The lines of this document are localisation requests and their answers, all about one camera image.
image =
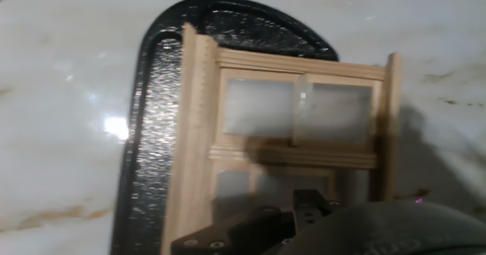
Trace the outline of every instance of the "black metal bracket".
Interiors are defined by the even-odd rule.
[[[296,233],[338,208],[339,202],[326,201],[317,190],[295,190],[293,213],[273,206],[252,209],[179,238],[172,242],[171,253],[273,255]]]

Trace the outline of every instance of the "frosted glass pane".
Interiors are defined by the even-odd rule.
[[[216,200],[213,201],[214,222],[251,208],[249,178],[247,172],[223,171],[218,174]]]
[[[371,113],[371,87],[314,84],[306,121],[310,140],[365,143]]]
[[[293,89],[290,82],[230,79],[223,133],[291,137]]]

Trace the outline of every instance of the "white marble surface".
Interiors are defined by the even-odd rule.
[[[0,4],[0,254],[107,254],[138,47],[178,1]],[[401,52],[397,195],[486,220],[485,0],[254,1],[342,61]]]

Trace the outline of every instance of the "window pane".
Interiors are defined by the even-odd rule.
[[[305,124],[310,140],[366,143],[371,87],[314,84]]]
[[[291,137],[293,88],[290,82],[228,80],[223,133]]]

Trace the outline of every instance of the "wooden window frame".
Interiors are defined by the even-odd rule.
[[[163,255],[169,255],[169,245],[175,239],[211,224],[215,175],[221,167],[239,166],[250,172],[250,181],[268,171],[327,176],[334,182],[332,168],[367,169],[371,173],[370,198],[393,199],[402,77],[402,59],[397,53],[390,55],[386,67],[377,67],[245,52],[218,47],[211,36],[197,35],[190,24],[185,24],[183,49],[178,133],[166,207]],[[370,137],[374,140],[371,147],[374,153],[356,151],[350,146],[329,152],[303,147],[284,149],[262,144],[265,140],[258,139],[249,140],[248,153],[238,146],[217,143],[216,122],[221,116],[219,102],[224,96],[220,75],[221,69],[226,68],[306,74],[311,79],[324,77],[336,80],[335,83],[344,77],[348,83],[372,86],[376,90],[372,93],[371,111],[376,124],[371,128],[374,136]],[[251,160],[251,151],[257,152],[262,145],[270,151],[265,151],[259,162]],[[276,155],[285,156],[285,165],[261,165]],[[334,195],[333,186],[331,189],[327,194],[330,197]]]

